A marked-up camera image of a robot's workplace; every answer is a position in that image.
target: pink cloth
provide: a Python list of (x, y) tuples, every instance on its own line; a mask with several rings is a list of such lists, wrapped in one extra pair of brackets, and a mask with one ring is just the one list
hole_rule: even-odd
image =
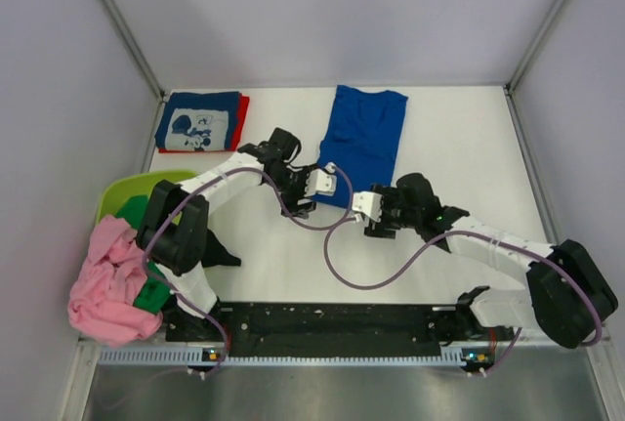
[(133, 307), (147, 281), (135, 235), (123, 219), (105, 216), (91, 234), (87, 259), (69, 293), (71, 325), (111, 347), (147, 338), (162, 320), (161, 313)]

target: green basket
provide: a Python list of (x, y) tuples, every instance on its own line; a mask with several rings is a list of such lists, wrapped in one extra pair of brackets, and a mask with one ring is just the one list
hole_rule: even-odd
[[(177, 183), (196, 175), (192, 170), (163, 170), (118, 180), (104, 191), (98, 206), (97, 222), (107, 214), (118, 216), (118, 213), (127, 204), (128, 200), (135, 198), (138, 201), (133, 201), (133, 206), (124, 209), (127, 209), (128, 212), (134, 209), (133, 217), (135, 220), (129, 222), (135, 222), (136, 224), (131, 224), (131, 226), (137, 228), (147, 206), (147, 199), (158, 182), (168, 180), (169, 182)], [(149, 262), (147, 266), (153, 273), (162, 276), (162, 273), (153, 262)], [(148, 277), (146, 284), (144, 284), (144, 287), (142, 287), (139, 295), (133, 302), (133, 306), (157, 314), (167, 299), (169, 299), (169, 295), (169, 288), (165, 284), (158, 279)]]

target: table surface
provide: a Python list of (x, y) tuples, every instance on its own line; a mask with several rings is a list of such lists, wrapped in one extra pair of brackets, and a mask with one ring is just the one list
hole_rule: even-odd
[[(524, 238), (545, 240), (501, 87), (364, 88), (384, 89), (409, 98), (394, 180), (421, 172), (443, 204), (467, 209), (485, 223)], [(243, 143), (266, 140), (279, 126), (302, 141), (296, 163), (316, 161), (335, 88), (241, 92), (251, 98)], [(156, 152), (150, 171), (184, 168), (201, 173), (229, 156)], [(319, 204), (309, 222), (331, 224), (340, 216), (338, 208)], [(207, 271), (211, 286), (226, 301), (444, 304), (455, 303), (479, 285), (519, 288), (487, 265), (433, 248), (383, 289), (350, 289), (325, 266), (324, 232), (305, 231), (282, 217), (267, 187), (251, 189), (212, 213), (210, 227), (243, 261), (241, 268)], [(415, 232), (401, 231), (396, 240), (383, 240), (365, 237), (362, 224), (350, 224), (334, 235), (330, 255), (344, 277), (368, 284), (393, 274), (422, 244)]]

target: purple cable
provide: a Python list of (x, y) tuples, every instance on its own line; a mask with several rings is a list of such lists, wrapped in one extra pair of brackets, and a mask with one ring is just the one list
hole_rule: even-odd
[[(286, 214), (287, 218), (289, 218), (293, 223), (295, 223), (298, 226), (300, 226), (301, 228), (304, 228), (304, 229), (309, 230), (309, 231), (331, 231), (332, 228), (335, 228), (336, 226), (340, 225), (343, 221), (345, 221), (347, 216), (350, 214), (350, 211), (352, 210), (352, 197), (354, 196), (354, 188), (353, 188), (352, 182), (350, 181), (350, 179), (347, 176), (347, 174), (343, 170), (341, 170), (339, 167), (337, 167), (337, 166), (335, 166), (335, 169), (336, 169), (336, 172), (339, 175), (341, 175), (341, 177), (343, 177), (343, 179), (345, 180), (345, 182), (346, 182), (346, 184), (348, 186), (348, 191), (349, 191), (349, 195), (350, 195), (350, 204), (348, 205), (347, 209), (345, 210), (345, 214), (336, 223), (331, 224), (329, 226), (310, 226), (308, 224), (305, 224), (305, 223), (302, 223), (302, 222), (298, 221), (288, 211), (288, 209), (286, 208), (286, 205), (284, 204), (284, 201), (282, 201), (282, 198), (280, 197), (279, 189), (278, 189), (277, 185), (275, 184), (275, 182), (273, 181), (273, 179), (267, 173), (265, 173), (264, 171), (262, 171), (260, 169), (256, 169), (254, 167), (238, 167), (236, 169), (232, 169), (232, 170), (229, 170), (229, 171), (225, 172), (224, 176), (225, 177), (229, 177), (231, 175), (240, 174), (240, 173), (243, 173), (243, 172), (251, 172), (251, 173), (254, 173), (254, 174), (259, 174), (261, 177), (263, 177), (263, 179), (265, 179), (265, 181), (269, 184), (269, 186), (273, 188), (273, 192), (275, 193), (275, 197), (277, 198), (277, 201), (280, 204), (280, 208), (282, 209), (284, 214)], [(224, 360), (226, 360), (226, 356), (227, 356), (227, 352), (228, 352), (228, 334), (226, 333), (226, 331), (224, 330), (224, 328), (220, 325), (220, 323), (218, 321), (216, 321), (209, 314), (207, 314), (205, 312), (202, 312), (189, 299), (187, 299), (185, 296), (180, 294), (178, 289), (176, 289), (176, 286), (174, 286), (167, 279), (159, 276), (158, 274), (154, 274), (153, 272), (151, 272), (149, 270), (149, 268), (147, 267), (147, 261), (149, 259), (150, 252), (152, 251), (152, 249), (154, 248), (154, 245), (156, 244), (156, 241), (160, 238), (160, 236), (162, 234), (165, 233), (165, 230), (169, 227), (169, 225), (172, 224), (174, 219), (183, 211), (183, 209), (185, 208), (187, 203), (189, 201), (191, 201), (192, 198), (194, 198), (195, 196), (198, 196), (200, 193), (202, 193), (206, 189), (210, 189), (211, 187), (213, 187), (217, 183), (221, 182), (223, 179), (224, 179), (224, 177), (216, 177), (215, 179), (210, 180), (209, 182), (206, 182), (204, 185), (198, 187), (197, 189), (195, 189), (194, 191), (189, 193), (188, 196), (185, 199), (183, 199), (178, 204), (178, 206), (176, 206), (176, 208), (174, 208), (174, 210), (169, 214), (169, 216), (163, 222), (163, 224), (160, 226), (160, 228), (158, 228), (158, 230), (154, 234), (153, 238), (151, 239), (151, 241), (147, 245), (146, 250), (144, 251), (144, 254), (142, 256), (142, 268), (144, 269), (144, 272), (146, 272), (146, 274), (148, 276), (152, 277), (153, 279), (156, 279), (159, 282), (162, 282), (167, 287), (169, 287), (185, 305), (187, 305), (190, 309), (193, 309), (195, 312), (197, 312), (198, 314), (200, 314), (201, 316), (206, 318), (213, 325), (215, 325), (215, 327), (219, 330), (220, 335), (222, 336), (222, 339), (224, 340), (224, 351), (220, 354), (220, 357), (217, 360), (216, 364), (211, 369), (209, 369), (207, 372), (205, 372), (207, 375), (208, 374), (213, 374), (214, 372), (218, 371), (221, 368), (222, 363), (224, 362)], [(146, 381), (144, 381), (144, 383), (142, 383), (139, 386), (138, 389), (136, 389), (131, 394), (123, 397), (121, 400), (118, 400), (115, 403), (112, 403), (112, 404), (109, 404), (109, 405), (104, 405), (102, 403), (101, 403), (101, 405), (103, 406), (104, 409), (115, 409), (118, 406), (122, 405), (127, 400), (129, 400), (134, 394), (136, 394), (136, 393), (140, 392), (141, 390), (143, 390), (147, 385), (149, 385), (153, 380), (157, 379), (161, 375), (169, 374), (169, 373), (172, 373), (172, 372), (178, 372), (180, 370), (181, 369), (179, 369), (179, 370), (166, 369), (166, 370), (163, 370), (162, 372), (158, 372), (158, 373), (154, 374), (153, 376), (149, 377)]]
[[(354, 218), (346, 219), (346, 220), (342, 221), (341, 223), (335, 225), (330, 231), (328, 231), (328, 234), (325, 236), (325, 240), (323, 241), (323, 258), (325, 259), (325, 263), (326, 263), (328, 269), (330, 270), (330, 272), (334, 275), (334, 277), (336, 277), (339, 281), (341, 281), (346, 286), (348, 286), (348, 287), (350, 287), (352, 289), (358, 289), (358, 290), (361, 290), (361, 291), (370, 291), (370, 290), (373, 290), (373, 289), (380, 289), (381, 287), (384, 287), (384, 286), (387, 286), (387, 285), (391, 284), (393, 281), (398, 279), (402, 274), (404, 274), (406, 272), (406, 270), (408, 270), (408, 268), (410, 268), (410, 266), (415, 262), (415, 260), (417, 260), (423, 254), (423, 252), (425, 252), (432, 245), (435, 245), (436, 243), (440, 242), (441, 240), (443, 240), (445, 238), (451, 237), (453, 235), (464, 235), (466, 237), (476, 238), (478, 240), (483, 240), (485, 242), (491, 242), (492, 241), (492, 239), (490, 237), (488, 237), (487, 235), (483, 235), (483, 234), (477, 233), (477, 232), (471, 232), (471, 231), (447, 231), (447, 232), (443, 232), (443, 233), (437, 235), (436, 237), (433, 237), (430, 240), (428, 240), (419, 250), (417, 250), (417, 252), (414, 255), (412, 255), (412, 257), (410, 257), (408, 259), (408, 261), (395, 274), (393, 274), (388, 279), (385, 279), (384, 281), (378, 282), (376, 284), (354, 284), (354, 283), (352, 283), (350, 281), (347, 281), (344, 277), (342, 277), (336, 271), (336, 269), (332, 265), (332, 262), (330, 261), (330, 254), (328, 252), (328, 245), (330, 243), (330, 237), (332, 236), (332, 234), (339, 227), (341, 227), (341, 225), (343, 225), (345, 223), (352, 222), (352, 221), (355, 221), (355, 219)], [(597, 343), (599, 343), (601, 341), (602, 335), (603, 335), (602, 320), (599, 317), (599, 314), (597, 313), (597, 310), (595, 309), (595, 306), (593, 306), (593, 303), (590, 301), (590, 299), (588, 298), (588, 296), (586, 295), (584, 290), (579, 286), (579, 284), (577, 284), (575, 282), (575, 280), (565, 270), (563, 270), (561, 267), (556, 265), (551, 260), (548, 260), (545, 257), (541, 257), (537, 253), (534, 253), (534, 252), (532, 252), (530, 250), (525, 250), (523, 248), (517, 247), (516, 245), (512, 245), (512, 244), (506, 243), (506, 242), (497, 242), (497, 243), (498, 243), (498, 246), (500, 246), (501, 248), (505, 248), (506, 250), (511, 250), (513, 252), (520, 253), (520, 254), (528, 257), (528, 258), (531, 258), (532, 260), (544, 263), (549, 268), (551, 268), (556, 273), (558, 273), (563, 279), (565, 279), (566, 282), (568, 283), (568, 285), (573, 289), (573, 291), (575, 291), (577, 296), (579, 296), (581, 301), (584, 303), (584, 306), (586, 306), (586, 309), (590, 313), (590, 315), (591, 315), (591, 317), (593, 319), (593, 323), (595, 324), (595, 336), (590, 341), (582, 343), (582, 346), (593, 346), (593, 345), (596, 345)]]

